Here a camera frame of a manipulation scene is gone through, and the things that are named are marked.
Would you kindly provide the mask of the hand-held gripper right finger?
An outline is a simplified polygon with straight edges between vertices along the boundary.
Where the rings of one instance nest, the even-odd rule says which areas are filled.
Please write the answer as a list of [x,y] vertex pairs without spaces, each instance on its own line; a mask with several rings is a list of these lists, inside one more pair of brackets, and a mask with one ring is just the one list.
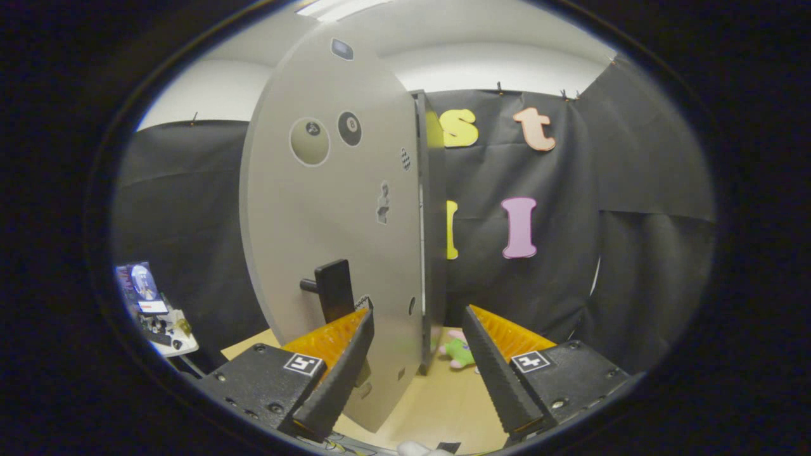
[[470,305],[463,333],[505,433],[522,441],[591,415],[634,376],[584,341],[562,343]]

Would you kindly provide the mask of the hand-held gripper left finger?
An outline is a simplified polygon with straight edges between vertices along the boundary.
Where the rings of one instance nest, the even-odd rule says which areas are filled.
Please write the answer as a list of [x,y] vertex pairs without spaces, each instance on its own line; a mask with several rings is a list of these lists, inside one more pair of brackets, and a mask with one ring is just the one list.
[[362,308],[281,347],[251,345],[195,384],[262,428],[324,441],[352,395],[374,338]]

